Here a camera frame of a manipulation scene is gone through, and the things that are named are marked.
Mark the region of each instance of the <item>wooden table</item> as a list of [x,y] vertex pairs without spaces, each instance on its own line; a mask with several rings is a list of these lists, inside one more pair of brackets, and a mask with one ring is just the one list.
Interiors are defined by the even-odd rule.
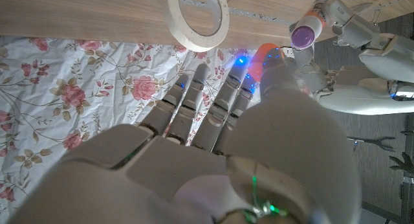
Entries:
[[[220,47],[254,49],[266,42],[290,45],[289,24],[299,20],[314,0],[227,1],[235,12],[256,17],[231,14],[230,29]],[[361,13],[368,20],[372,20],[374,9],[380,6],[384,8],[379,21],[414,12],[414,0],[342,1],[349,6],[372,3]],[[210,30],[212,17],[206,8],[181,7],[195,30]],[[0,0],[0,35],[178,43],[164,22],[160,0]],[[332,36],[325,31],[319,40]]]

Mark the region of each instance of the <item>robotic finger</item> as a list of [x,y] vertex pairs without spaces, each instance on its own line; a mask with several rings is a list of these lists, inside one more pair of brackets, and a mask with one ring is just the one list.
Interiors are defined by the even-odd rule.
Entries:
[[183,74],[162,100],[148,113],[138,126],[155,135],[162,135],[166,130],[174,111],[178,107],[182,96],[186,92],[190,78]]
[[204,63],[198,66],[178,113],[169,127],[167,139],[185,145],[193,119],[202,101],[202,90],[209,71],[210,69]]
[[248,64],[249,59],[247,57],[243,56],[236,59],[226,81],[195,134],[191,146],[207,151],[212,150],[227,119],[228,112],[233,106],[235,96],[246,76]]
[[221,130],[220,135],[217,138],[217,142],[213,147],[213,153],[217,155],[223,155],[225,153],[224,149],[226,146],[226,140],[228,139],[230,132],[233,131],[235,125],[237,124],[237,119],[249,106],[250,101],[253,98],[256,85],[256,81],[249,74],[246,74],[246,77],[241,84],[240,91],[235,98],[230,114],[226,119],[224,128]]

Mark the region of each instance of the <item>blue led light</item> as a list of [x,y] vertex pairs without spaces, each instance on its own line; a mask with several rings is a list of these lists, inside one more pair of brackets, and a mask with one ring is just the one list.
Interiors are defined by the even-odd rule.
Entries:
[[242,66],[248,63],[249,59],[246,56],[241,56],[234,62],[234,65]]

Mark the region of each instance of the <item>green led light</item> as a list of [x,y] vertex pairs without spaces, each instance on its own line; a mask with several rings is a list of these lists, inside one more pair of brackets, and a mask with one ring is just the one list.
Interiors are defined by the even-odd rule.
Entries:
[[276,208],[274,205],[270,206],[270,210],[278,214],[280,213],[280,209]]

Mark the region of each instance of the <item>metal bracket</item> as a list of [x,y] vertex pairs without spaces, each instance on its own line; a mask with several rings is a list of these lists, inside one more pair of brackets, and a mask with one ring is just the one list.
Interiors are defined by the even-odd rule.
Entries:
[[403,180],[403,183],[409,183],[409,184],[412,184],[412,185],[414,185],[414,178],[412,178],[412,177],[407,177],[407,176],[404,176],[404,180]]

